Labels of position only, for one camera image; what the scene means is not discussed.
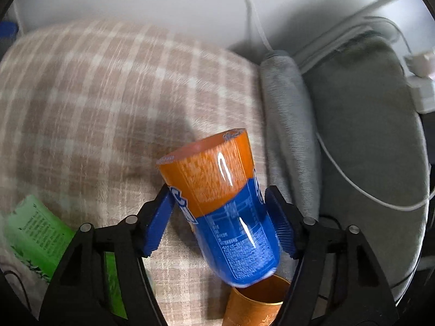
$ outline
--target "beige plaid cloth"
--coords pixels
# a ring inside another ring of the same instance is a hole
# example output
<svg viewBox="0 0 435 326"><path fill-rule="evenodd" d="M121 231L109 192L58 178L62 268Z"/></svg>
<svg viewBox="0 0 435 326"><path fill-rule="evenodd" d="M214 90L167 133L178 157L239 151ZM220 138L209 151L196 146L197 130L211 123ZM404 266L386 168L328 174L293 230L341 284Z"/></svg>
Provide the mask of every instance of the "beige plaid cloth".
<svg viewBox="0 0 435 326"><path fill-rule="evenodd" d="M246 127L262 190L257 67L155 26L78 21L36 31L0 64L0 202L35 194L76 229L118 223L163 184L155 162L187 142ZM179 210L146 259L171 324L220 325L228 287Z"/></svg>

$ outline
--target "orange label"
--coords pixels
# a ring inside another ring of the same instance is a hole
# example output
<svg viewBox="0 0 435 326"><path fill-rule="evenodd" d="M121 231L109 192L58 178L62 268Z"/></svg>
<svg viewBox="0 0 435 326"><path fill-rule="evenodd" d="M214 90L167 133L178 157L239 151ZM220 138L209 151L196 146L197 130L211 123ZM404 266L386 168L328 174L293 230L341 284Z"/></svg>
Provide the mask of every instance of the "orange label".
<svg viewBox="0 0 435 326"><path fill-rule="evenodd" d="M244 128L190 143L162 157L157 165L180 208L187 208L192 220L223 206L254 176Z"/></svg>

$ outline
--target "white cord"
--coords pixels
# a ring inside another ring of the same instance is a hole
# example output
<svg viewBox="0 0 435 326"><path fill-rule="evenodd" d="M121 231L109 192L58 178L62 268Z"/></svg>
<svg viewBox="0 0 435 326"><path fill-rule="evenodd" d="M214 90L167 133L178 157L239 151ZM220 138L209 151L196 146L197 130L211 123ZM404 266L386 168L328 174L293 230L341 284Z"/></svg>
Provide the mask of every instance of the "white cord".
<svg viewBox="0 0 435 326"><path fill-rule="evenodd" d="M248 8L250 8L253 12L254 12L254 20L255 20L255 26L257 27L257 31L258 34L260 35L260 37L262 38L263 44L265 45L266 49L269 51L273 51L271 45L269 44L269 41L266 37L266 34L263 30L262 24L260 22L260 19L258 18L258 13L257 13L257 9L255 8L254 2L253 0L245 0L246 4L248 6ZM408 49L409 53L412 54L411 48L409 47L408 41L406 40L405 36L403 35L403 32L400 30L400 28L393 22L390 21L388 18L385 17L378 17L378 16L368 16L365 17L368 20L373 20L373 21L378 21L378 22L386 22L391 24L396 30L397 32L400 34L400 36L403 38L403 41L406 45L406 48ZM357 190L358 192L360 192L361 194L363 194L364 196L368 197L369 199L373 200L374 202L391 208L391 209L395 209L397 211L403 211L403 212L409 212L409 211L414 211L416 209L419 209L420 207L422 207L423 205L425 205L429 200L431 200L434 196L435 196L435 188L432 190L432 192L430 193L429 197L426 197L425 199L421 200L420 202L411 205L411 206L397 206L397 205L392 205L390 203L381 201L379 199L377 199L376 197L372 196L371 194L369 194L368 192L364 191L363 189L361 189L358 185L356 185L353 181L351 181L351 179L349 179L347 177L347 175L342 171L342 169L340 168L340 166L337 164L337 162L334 160L334 158L332 158L332 155L329 153L328 149L325 146L325 143L323 142L322 138L320 137L319 133L316 133L317 139L320 143L321 148L323 149L323 151L325 152L326 156L329 158L329 160L331 161L331 163L334 165L334 167L337 169L337 171L341 174L341 176L350 184L352 185L352 187Z"/></svg>

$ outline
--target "green plastic packet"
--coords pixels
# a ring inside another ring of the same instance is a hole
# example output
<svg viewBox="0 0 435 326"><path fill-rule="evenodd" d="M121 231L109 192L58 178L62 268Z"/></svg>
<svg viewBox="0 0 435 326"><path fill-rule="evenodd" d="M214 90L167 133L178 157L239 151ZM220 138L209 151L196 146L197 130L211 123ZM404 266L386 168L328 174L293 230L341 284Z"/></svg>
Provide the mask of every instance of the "green plastic packet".
<svg viewBox="0 0 435 326"><path fill-rule="evenodd" d="M17 258L50 282L75 232L35 196L29 195L6 217L4 234ZM112 252L106 252L106 271L111 311L126 319Z"/></svg>

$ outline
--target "white plug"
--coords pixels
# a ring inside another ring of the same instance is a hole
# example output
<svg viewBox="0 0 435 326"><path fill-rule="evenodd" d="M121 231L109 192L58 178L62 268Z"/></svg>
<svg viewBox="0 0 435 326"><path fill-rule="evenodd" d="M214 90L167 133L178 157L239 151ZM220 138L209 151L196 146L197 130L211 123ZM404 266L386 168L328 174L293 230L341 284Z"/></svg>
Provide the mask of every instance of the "white plug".
<svg viewBox="0 0 435 326"><path fill-rule="evenodd" d="M420 114L435 111L435 82L429 77L417 76L408 77L407 82L415 110Z"/></svg>
<svg viewBox="0 0 435 326"><path fill-rule="evenodd" d="M421 54L405 56L405 62L414 75L430 77L435 74L435 49Z"/></svg>

